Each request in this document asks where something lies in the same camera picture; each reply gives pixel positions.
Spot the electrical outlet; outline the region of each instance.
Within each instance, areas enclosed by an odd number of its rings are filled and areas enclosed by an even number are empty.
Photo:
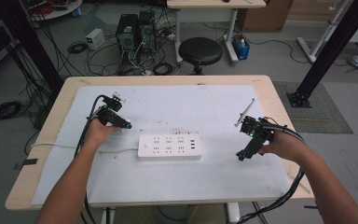
[[[201,139],[197,133],[144,134],[139,138],[138,157],[141,160],[199,160]]]

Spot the forearm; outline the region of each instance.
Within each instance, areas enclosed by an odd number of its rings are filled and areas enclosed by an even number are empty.
[[[97,145],[85,143],[46,199],[37,223],[78,223]]]
[[[324,223],[358,223],[358,204],[310,148],[298,161],[310,182]]]

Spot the hand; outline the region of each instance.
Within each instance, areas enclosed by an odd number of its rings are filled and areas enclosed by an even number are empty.
[[[311,150],[289,133],[274,131],[273,134],[272,143],[262,146],[259,150],[260,153],[274,153],[283,159],[299,163],[302,156]]]
[[[104,126],[98,119],[93,119],[89,124],[89,128],[86,131],[85,143],[95,144],[99,147],[109,137],[110,133],[115,132],[118,127]]]

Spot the cardboard box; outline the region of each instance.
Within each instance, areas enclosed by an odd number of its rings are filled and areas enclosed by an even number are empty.
[[[293,0],[270,0],[266,7],[240,10],[240,28],[246,32],[279,32],[292,4]]]
[[[241,47],[241,40],[244,40],[245,47]],[[235,52],[237,53],[239,60],[245,60],[248,58],[249,49],[251,48],[249,46],[248,41],[242,36],[242,35],[234,35],[232,38],[232,47],[234,48]]]

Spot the white paper sheet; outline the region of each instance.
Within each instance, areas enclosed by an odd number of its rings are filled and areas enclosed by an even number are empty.
[[[278,157],[255,155],[238,161],[235,155],[250,141],[234,123],[256,98],[251,86],[81,87],[57,144],[75,147],[95,98],[115,91],[126,99],[118,114],[131,120],[132,129],[113,133],[100,150],[137,147],[141,134],[199,133],[202,157],[199,161],[140,161],[135,150],[98,152],[89,177],[90,203],[240,202],[277,198],[288,190]],[[248,115],[263,117],[257,100]],[[43,204],[74,151],[51,150],[32,204]]]

